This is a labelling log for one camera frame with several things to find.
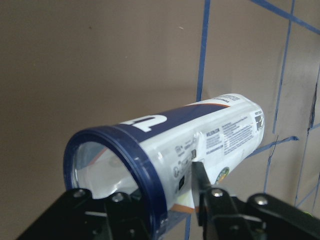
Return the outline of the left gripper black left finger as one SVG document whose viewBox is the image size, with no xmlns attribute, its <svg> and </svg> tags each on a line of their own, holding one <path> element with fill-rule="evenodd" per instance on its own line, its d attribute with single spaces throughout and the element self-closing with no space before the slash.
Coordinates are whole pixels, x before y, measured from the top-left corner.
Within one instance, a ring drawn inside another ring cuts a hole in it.
<svg viewBox="0 0 320 240">
<path fill-rule="evenodd" d="M 151 227 L 140 190 L 95 199 L 74 188 L 63 193 L 19 240 L 150 240 Z"/>
</svg>

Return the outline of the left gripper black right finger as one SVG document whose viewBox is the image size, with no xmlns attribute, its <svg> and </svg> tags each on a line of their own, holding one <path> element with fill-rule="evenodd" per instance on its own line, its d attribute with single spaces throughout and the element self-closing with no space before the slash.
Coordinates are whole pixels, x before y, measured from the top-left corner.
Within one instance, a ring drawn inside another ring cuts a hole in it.
<svg viewBox="0 0 320 240">
<path fill-rule="evenodd" d="M 242 201 L 212 185 L 204 164 L 191 165 L 192 197 L 205 240 L 318 240 L 320 220 L 265 193 Z"/>
</svg>

